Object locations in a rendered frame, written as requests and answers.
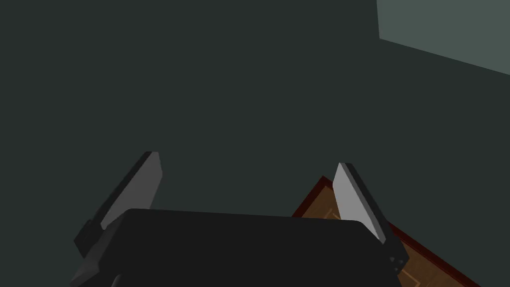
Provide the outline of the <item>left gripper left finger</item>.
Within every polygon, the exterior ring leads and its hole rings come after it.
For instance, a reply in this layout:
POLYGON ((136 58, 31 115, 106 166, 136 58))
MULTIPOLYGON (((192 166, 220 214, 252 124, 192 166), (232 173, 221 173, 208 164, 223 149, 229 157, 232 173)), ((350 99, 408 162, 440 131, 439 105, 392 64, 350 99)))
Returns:
POLYGON ((87 220, 74 239, 85 257, 106 228, 129 209, 149 209, 162 180, 160 154, 146 151, 87 220))

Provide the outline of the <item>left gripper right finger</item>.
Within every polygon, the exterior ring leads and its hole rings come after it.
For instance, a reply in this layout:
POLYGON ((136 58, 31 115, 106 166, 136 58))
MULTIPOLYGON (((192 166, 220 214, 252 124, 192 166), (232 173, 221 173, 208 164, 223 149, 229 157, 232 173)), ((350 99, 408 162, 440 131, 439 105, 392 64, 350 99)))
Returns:
POLYGON ((380 241, 392 269, 400 273, 409 260, 407 251, 390 227, 354 165, 339 163, 332 186, 340 218, 362 223, 373 237, 380 241))

